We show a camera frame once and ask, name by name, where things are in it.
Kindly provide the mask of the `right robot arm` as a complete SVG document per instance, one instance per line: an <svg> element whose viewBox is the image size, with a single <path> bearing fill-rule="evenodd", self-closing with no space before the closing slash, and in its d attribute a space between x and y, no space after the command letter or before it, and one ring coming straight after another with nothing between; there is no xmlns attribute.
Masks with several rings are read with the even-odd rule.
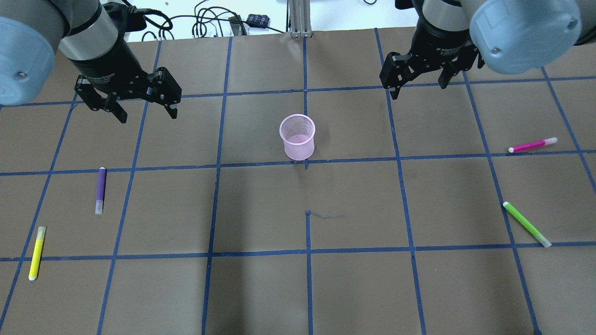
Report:
<svg viewBox="0 0 596 335"><path fill-rule="evenodd" d="M487 66L523 74L571 47L595 42L593 0L397 0L419 15L408 53L390 52L379 73L395 100L422 74L440 71L447 87L460 72Z"/></svg>

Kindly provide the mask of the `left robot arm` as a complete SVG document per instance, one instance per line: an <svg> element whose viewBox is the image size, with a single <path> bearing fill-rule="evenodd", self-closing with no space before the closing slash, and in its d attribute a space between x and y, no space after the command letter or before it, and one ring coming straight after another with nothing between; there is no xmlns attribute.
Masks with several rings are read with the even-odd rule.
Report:
<svg viewBox="0 0 596 335"><path fill-rule="evenodd" d="M144 30L155 9L127 1L3 0L0 4L0 101L31 102L43 89L60 51L79 70L76 94L91 110L127 113L119 101L141 100L164 106L172 119L182 89L165 67L149 73L128 47L125 34Z"/></svg>

